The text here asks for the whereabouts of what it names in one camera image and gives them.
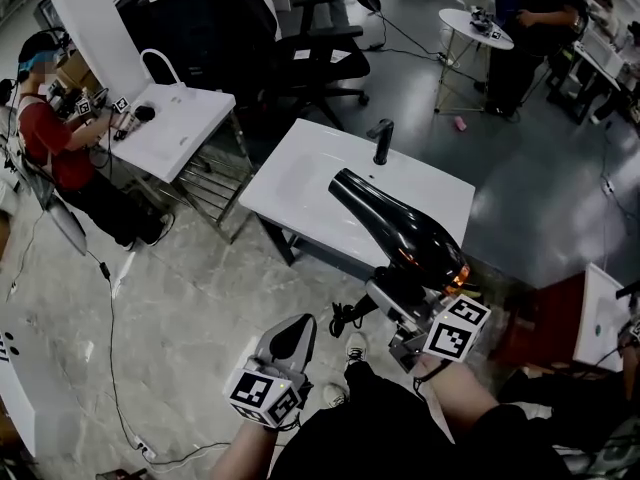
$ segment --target black hair dryer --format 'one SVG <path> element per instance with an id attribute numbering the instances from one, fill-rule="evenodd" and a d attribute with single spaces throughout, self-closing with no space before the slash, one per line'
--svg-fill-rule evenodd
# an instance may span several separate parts
<path id="1" fill-rule="evenodd" d="M 367 294 L 355 306 L 333 304 L 330 332 L 338 337 L 346 323 L 382 310 L 397 324 L 390 352 L 408 372 L 440 308 L 441 297 L 428 301 L 425 288 L 442 296 L 455 295 L 469 275 L 469 266 L 440 224 L 349 169 L 334 177 L 329 192 L 369 231 L 390 261 L 388 267 L 376 268 L 366 283 Z"/>

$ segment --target white sink basin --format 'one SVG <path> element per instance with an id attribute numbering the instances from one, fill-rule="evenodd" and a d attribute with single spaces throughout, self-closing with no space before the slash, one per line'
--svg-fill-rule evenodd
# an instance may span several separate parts
<path id="1" fill-rule="evenodd" d="M 393 150 L 385 165 L 376 165 L 375 149 L 368 140 L 298 119 L 244 191 L 240 204 L 367 265 L 388 265 L 367 230 L 328 191 L 333 177 L 348 168 L 437 220 L 461 245 L 475 189 Z"/>

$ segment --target faucet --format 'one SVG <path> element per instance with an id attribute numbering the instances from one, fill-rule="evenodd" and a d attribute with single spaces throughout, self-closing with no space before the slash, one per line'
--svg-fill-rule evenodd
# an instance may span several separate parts
<path id="1" fill-rule="evenodd" d="M 392 135 L 393 121 L 391 119 L 381 119 L 374 128 L 367 132 L 367 137 L 378 140 L 376 156 L 373 157 L 373 161 L 376 164 L 384 165 L 387 163 L 387 154 L 389 153 L 389 146 L 391 146 Z"/>

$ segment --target paper on chair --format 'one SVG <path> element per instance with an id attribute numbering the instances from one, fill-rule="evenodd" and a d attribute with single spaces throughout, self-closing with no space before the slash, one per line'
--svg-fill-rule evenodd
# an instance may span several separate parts
<path id="1" fill-rule="evenodd" d="M 308 59 L 309 57 L 311 57 L 311 50 L 296 50 L 293 54 L 293 60 Z"/>
<path id="2" fill-rule="evenodd" d="M 331 53 L 331 63 L 336 64 L 337 62 L 340 62 L 342 59 L 347 58 L 349 55 L 351 55 L 351 52 L 343 52 L 342 50 L 333 50 L 333 52 Z"/>

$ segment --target concrete floor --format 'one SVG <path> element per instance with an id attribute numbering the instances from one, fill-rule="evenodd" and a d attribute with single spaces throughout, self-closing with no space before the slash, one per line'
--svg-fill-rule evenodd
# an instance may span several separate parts
<path id="1" fill-rule="evenodd" d="M 462 7 L 456 0 L 381 2 L 384 15 L 430 52 L 444 50 L 438 11 Z M 357 39 L 362 48 L 382 40 L 380 18 L 369 16 L 355 0 L 347 0 L 347 7 L 352 24 L 364 27 L 364 36 Z M 284 35 L 299 27 L 294 13 L 280 21 Z M 462 46 L 458 43 L 457 51 Z M 386 48 L 422 53 L 390 26 Z M 461 70 L 484 79 L 484 54 L 472 49 Z M 640 277 L 638 221 L 625 219 L 600 189 L 603 125 L 574 124 L 546 101 L 549 89 L 542 83 L 520 109 L 519 123 L 464 113 L 468 128 L 461 133 L 453 126 L 454 115 L 433 112 L 441 64 L 393 52 L 366 55 L 371 74 L 345 86 L 364 89 L 371 96 L 369 105 L 360 107 L 354 97 L 334 98 L 332 108 L 346 130 L 360 137 L 380 119 L 393 120 L 393 149 L 476 187 L 466 254 L 535 287 L 564 279 L 588 262 L 605 266 L 622 283 Z M 539 68 L 536 80 L 545 70 L 545 65 Z M 463 94 L 477 99 L 470 80 L 453 77 Z M 317 111 L 309 118 L 328 124 Z M 621 204 L 637 215 L 640 141 L 619 115 L 612 122 L 606 172 Z"/>
<path id="2" fill-rule="evenodd" d="M 455 0 L 382 1 L 389 19 L 427 48 L 440 48 L 437 10 L 456 5 Z M 363 46 L 381 37 L 377 18 L 367 17 L 355 4 L 349 11 L 354 22 L 365 25 Z M 389 47 L 412 48 L 391 30 L 388 39 Z M 348 130 L 361 136 L 380 118 L 393 119 L 394 148 L 476 186 L 464 243 L 468 254 L 533 284 L 561 278 L 586 261 L 602 260 L 607 210 L 598 186 L 602 128 L 576 128 L 544 101 L 540 90 L 521 111 L 519 124 L 465 116 L 469 129 L 460 134 L 453 130 L 451 116 L 434 118 L 431 110 L 439 65 L 395 53 L 368 55 L 371 75 L 350 85 L 369 92 L 369 107 L 344 99 L 333 102 L 334 108 Z M 465 84 L 460 87 L 472 94 Z M 637 185 L 638 141 L 619 119 L 609 136 L 607 171 L 620 200 L 629 204 L 624 196 L 630 197 Z M 293 268 L 284 266 L 255 220 L 227 247 L 194 212 L 177 210 L 167 238 L 133 255 L 78 212 L 91 251 L 107 262 L 114 278 L 122 278 L 114 299 L 121 405 L 127 424 L 155 448 L 158 460 L 233 437 L 239 419 L 222 398 L 223 383 L 249 339 L 289 315 L 306 311 L 318 319 L 316 353 L 308 369 L 311 381 L 319 387 L 340 382 L 347 333 L 341 340 L 328 335 L 331 302 L 354 302 L 362 295 L 361 283 L 312 258 L 301 258 Z M 22 194 L 0 272 L 3 297 L 39 213 L 34 199 Z M 630 280 L 640 264 L 635 235 L 626 235 L 613 203 L 606 215 L 608 270 Z M 489 302 L 499 305 L 503 296 L 491 288 Z M 11 298 L 16 306 L 8 310 L 20 310 L 47 340 L 85 416 L 73 454 L 39 461 L 46 479 L 86 480 L 118 467 L 134 471 L 145 466 L 139 453 L 127 447 L 113 403 L 108 297 L 95 262 L 75 253 L 53 224 L 42 219 Z M 503 324 L 504 315 L 496 308 L 471 358 L 481 381 L 494 391 L 503 372 L 485 358 Z M 372 314 L 363 330 L 371 340 L 374 369 L 408 385 L 409 377 L 386 350 L 393 333 L 389 322 Z M 314 389 L 303 421 L 321 407 L 320 398 L 321 390 Z M 212 451 L 166 476 L 204 480 L 219 454 Z"/>

